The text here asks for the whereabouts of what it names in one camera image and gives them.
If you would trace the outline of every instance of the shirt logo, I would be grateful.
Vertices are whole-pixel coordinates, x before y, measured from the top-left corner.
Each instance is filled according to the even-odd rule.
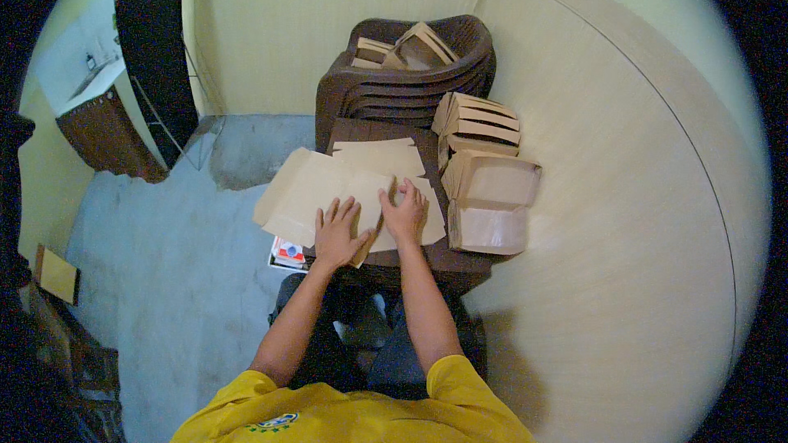
[[[295,414],[282,414],[279,417],[275,417],[263,422],[258,422],[257,424],[247,424],[246,428],[252,433],[265,433],[268,431],[272,433],[278,433],[285,429],[289,429],[290,425],[294,423],[296,419],[298,419],[298,412]]]

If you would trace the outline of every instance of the dark pants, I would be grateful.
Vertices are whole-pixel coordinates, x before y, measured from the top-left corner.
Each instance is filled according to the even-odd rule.
[[[273,324],[304,277],[303,274],[291,274],[282,281],[276,308],[268,317],[269,324]],[[427,398],[426,379],[408,335],[402,297],[390,291],[379,292],[385,301],[386,319],[392,333],[375,357],[369,375],[364,376],[355,361],[355,353],[340,339],[333,322],[352,322],[363,301],[369,300],[376,291],[364,285],[332,283],[325,292],[307,350],[288,388],[299,389],[322,381],[340,392],[372,390],[397,399]],[[458,297],[444,295],[444,299],[457,325],[463,351],[482,374],[485,352],[483,340],[477,333],[478,326]]]

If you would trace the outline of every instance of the yellow t-shirt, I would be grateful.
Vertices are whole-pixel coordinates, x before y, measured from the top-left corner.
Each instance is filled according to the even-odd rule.
[[[177,430],[184,441],[534,441],[465,356],[437,361],[425,400],[341,393],[325,383],[278,389],[244,371]]]

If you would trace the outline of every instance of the gray floor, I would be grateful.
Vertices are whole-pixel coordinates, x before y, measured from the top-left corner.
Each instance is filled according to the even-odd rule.
[[[251,221],[257,184],[314,141],[313,123],[231,117],[202,171],[182,160],[156,185],[107,172],[90,184],[66,258],[82,271],[77,317],[120,352],[129,441],[168,441],[250,363],[287,275],[266,266],[272,237]]]

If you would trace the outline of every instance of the hand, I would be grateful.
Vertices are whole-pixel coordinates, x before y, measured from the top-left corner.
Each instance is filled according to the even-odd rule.
[[[408,178],[405,178],[404,185],[400,185],[397,189],[405,194],[405,200],[397,207],[389,201],[388,192],[383,189],[378,190],[380,206],[383,208],[383,222],[394,237],[397,247],[411,241],[421,245],[421,229],[427,197],[423,196]]]
[[[350,239],[350,226],[360,210],[361,204],[352,196],[341,206],[340,200],[335,198],[325,215],[322,209],[318,209],[314,220],[315,263],[323,263],[336,271],[353,259],[373,231],[366,230],[355,240]]]

